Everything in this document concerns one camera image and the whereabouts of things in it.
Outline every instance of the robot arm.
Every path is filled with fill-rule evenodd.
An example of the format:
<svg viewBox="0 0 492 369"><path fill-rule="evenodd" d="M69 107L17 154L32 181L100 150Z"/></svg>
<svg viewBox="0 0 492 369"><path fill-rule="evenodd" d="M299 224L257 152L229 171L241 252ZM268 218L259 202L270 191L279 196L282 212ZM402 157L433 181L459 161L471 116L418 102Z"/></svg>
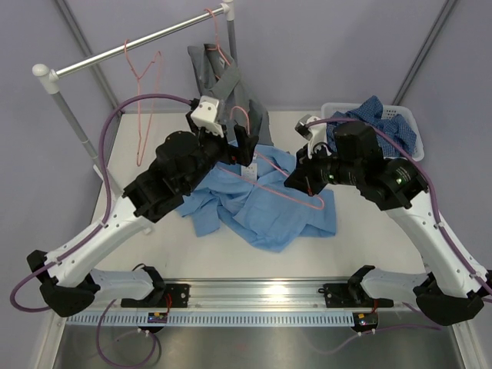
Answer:
<svg viewBox="0 0 492 369"><path fill-rule="evenodd" d="M131 272L93 268L131 236L183 204L183 196L189 196L219 161L251 163L258 137L248 136L244 127L236 125L238 146L229 145L225 126L219 123L221 116L219 100L203 96L196 101L194 111L186 116L191 132L176 131L157 147L156 159L124 189L105 224L99 219L57 250L34 251L28 256L32 271L55 263L38 276L42 296L52 310L67 317L95 301L122 298L149 307L159 303L165 283L153 267ZM75 248L101 225L83 247ZM71 249L72 254L58 260Z"/></svg>
<svg viewBox="0 0 492 369"><path fill-rule="evenodd" d="M296 130L310 142L297 152L297 165L285 186L306 194L318 194L327 184L353 185L367 200L385 211L421 253L428 274L390 273L362 267L350 278L349 290L356 300L388 298L416 304L433 321L450 325L473 318L484 306L488 293L478 278L492 286L492 273L480 265L444 224L436 224L431 195L421 173L406 159L384 158L373 128L351 121L334 129L337 153L323 145L319 135L301 120ZM474 268L451 250L439 227L446 226L459 252Z"/></svg>

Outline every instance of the gray wall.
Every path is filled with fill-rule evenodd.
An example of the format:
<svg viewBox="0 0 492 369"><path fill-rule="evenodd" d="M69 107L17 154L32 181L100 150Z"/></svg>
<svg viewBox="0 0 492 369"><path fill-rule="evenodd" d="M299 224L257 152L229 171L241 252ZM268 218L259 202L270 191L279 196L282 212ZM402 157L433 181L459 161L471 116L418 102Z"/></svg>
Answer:
<svg viewBox="0 0 492 369"><path fill-rule="evenodd" d="M122 45L216 7L217 0L69 0L95 52ZM378 95L389 103L443 0L234 0L238 58L245 81L269 108L319 109L328 101ZM223 16L218 17L228 49ZM186 47L214 41L207 21L129 52L141 71L157 50L165 58L162 91L197 95ZM120 56L101 64L120 100L137 91ZM153 89L154 75L142 85ZM176 108L161 102L160 108Z"/></svg>
<svg viewBox="0 0 492 369"><path fill-rule="evenodd" d="M0 50L0 366L28 368L44 316L16 311L8 302L10 290L28 274L25 257L32 250L56 248L89 223L100 181L31 74L35 63L61 66L81 57L51 2L4 2ZM60 85L96 138L109 108L91 75L80 72ZM38 284L29 284L19 300L43 306Z"/></svg>
<svg viewBox="0 0 492 369"><path fill-rule="evenodd" d="M462 1L403 104L424 142L424 167L444 217L470 252L492 269L492 2ZM492 307L475 319L492 365Z"/></svg>

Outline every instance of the laundry basket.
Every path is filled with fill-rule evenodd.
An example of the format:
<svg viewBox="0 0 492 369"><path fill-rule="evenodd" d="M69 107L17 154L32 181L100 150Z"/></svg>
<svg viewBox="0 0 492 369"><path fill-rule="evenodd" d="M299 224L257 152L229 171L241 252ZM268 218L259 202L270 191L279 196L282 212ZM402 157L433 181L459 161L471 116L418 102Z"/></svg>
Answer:
<svg viewBox="0 0 492 369"><path fill-rule="evenodd" d="M322 118L331 118L336 111L340 113L346 113L349 110L357 109L361 106L361 104L345 104L342 102L327 102L321 107L321 117ZM410 128L417 135L417 140L415 141L415 150L412 154L412 158L415 161L420 161L424 158L424 145L422 145L421 134L418 131L417 122L415 121L414 116L410 109L404 108L403 106L396 105L383 105L383 119L391 119L396 114L401 114L405 121L407 121Z"/></svg>

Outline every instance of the black bracket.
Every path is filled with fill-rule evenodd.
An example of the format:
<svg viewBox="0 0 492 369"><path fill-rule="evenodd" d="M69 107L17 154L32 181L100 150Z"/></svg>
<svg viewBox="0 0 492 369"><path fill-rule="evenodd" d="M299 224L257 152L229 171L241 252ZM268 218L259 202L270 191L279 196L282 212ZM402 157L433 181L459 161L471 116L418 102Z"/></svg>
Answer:
<svg viewBox="0 0 492 369"><path fill-rule="evenodd" d="M224 132L224 137L214 136L211 133L207 133L205 128L199 128L191 118L191 113L189 111L186 114L186 120L191 131L198 137L200 145L206 145L210 142L215 142L221 149L222 153L218 160L227 165L240 164L244 167L249 166L253 161L254 148L258 143L259 137L257 135L249 135L246 132L246 128L236 124L234 125L234 134L236 136L237 146L230 145L228 143L228 130L225 125L222 126L222 131Z"/></svg>
<svg viewBox="0 0 492 369"><path fill-rule="evenodd" d="M484 307L480 294L483 288L475 293L468 292L466 298L456 298L444 294L437 285L432 273L427 280L414 288L416 302L420 310L439 325L448 326L473 319Z"/></svg>
<svg viewBox="0 0 492 369"><path fill-rule="evenodd" d="M356 300L349 291L348 283L326 283L323 288L317 290L323 294L324 302L327 308L373 308L374 299L370 298L365 292L361 298ZM392 308L394 306L392 300L380 298L377 300L379 308Z"/></svg>
<svg viewBox="0 0 492 369"><path fill-rule="evenodd" d="M379 315L374 313L353 313L354 326L351 327L355 332L367 332L377 328L379 324Z"/></svg>
<svg viewBox="0 0 492 369"><path fill-rule="evenodd" d="M147 304L145 301L137 301L129 298L121 300L122 308L167 308L168 302L166 296L171 297L171 308L185 309L188 307L188 299L190 298L190 285L184 283L166 283L164 294L161 299L153 304Z"/></svg>
<svg viewBox="0 0 492 369"><path fill-rule="evenodd" d="M31 271L42 268L46 262L46 252L36 250L27 257ZM70 317L92 304L95 294L101 289L94 283L90 274L76 287L58 286L57 278L50 278L47 271L38 275L41 282L39 290L45 303L60 317Z"/></svg>

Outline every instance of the white table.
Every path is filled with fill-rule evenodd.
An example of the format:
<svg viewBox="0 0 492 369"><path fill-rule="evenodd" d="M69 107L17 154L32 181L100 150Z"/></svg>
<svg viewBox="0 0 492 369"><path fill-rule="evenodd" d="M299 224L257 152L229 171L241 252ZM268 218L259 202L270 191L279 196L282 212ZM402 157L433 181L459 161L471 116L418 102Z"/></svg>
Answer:
<svg viewBox="0 0 492 369"><path fill-rule="evenodd" d="M305 114L270 113L276 147L295 154L305 144L294 130ZM145 128L148 115L142 115L141 121ZM154 115L145 159L139 168L135 163L137 115L123 115L109 161L116 181L122 187L133 181L154 160L155 148L177 130L188 130L185 114ZM365 264L404 273L424 271L421 256L407 235L376 205L364 200L355 188L330 188L337 211L337 235L332 238L297 238L280 254L274 254L250 246L225 224L213 234L197 238L191 219L173 211L155 225L152 233L127 240L98 268L125 271L146 263L165 278L346 277ZM104 210L104 196L101 193L98 199L95 217Z"/></svg>

